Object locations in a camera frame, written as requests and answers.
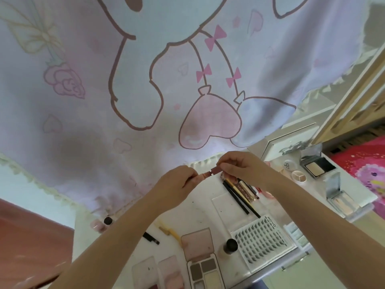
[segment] left hand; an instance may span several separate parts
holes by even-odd
[[[164,174],[148,193],[157,203],[160,213],[175,208],[205,178],[195,169],[181,165]]]

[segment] black cap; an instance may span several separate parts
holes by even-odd
[[[235,239],[230,238],[226,241],[226,247],[229,252],[236,252],[238,250],[238,243]]]
[[[109,216],[107,216],[106,218],[104,218],[104,224],[106,225],[111,225],[113,223],[113,219]]]

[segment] pink rose print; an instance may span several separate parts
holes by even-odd
[[[67,63],[47,68],[44,72],[44,81],[53,86],[54,91],[59,95],[84,99],[85,90],[82,81]]]

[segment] acrylic tray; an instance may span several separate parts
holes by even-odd
[[[296,248],[269,214],[230,234],[237,241],[238,251],[251,273],[262,269]]]

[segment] right hand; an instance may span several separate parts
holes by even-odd
[[[278,177],[275,170],[250,152],[227,152],[218,160],[217,165],[220,165],[225,178],[231,182],[237,183],[237,178],[240,178],[263,190],[268,190],[270,183]]]

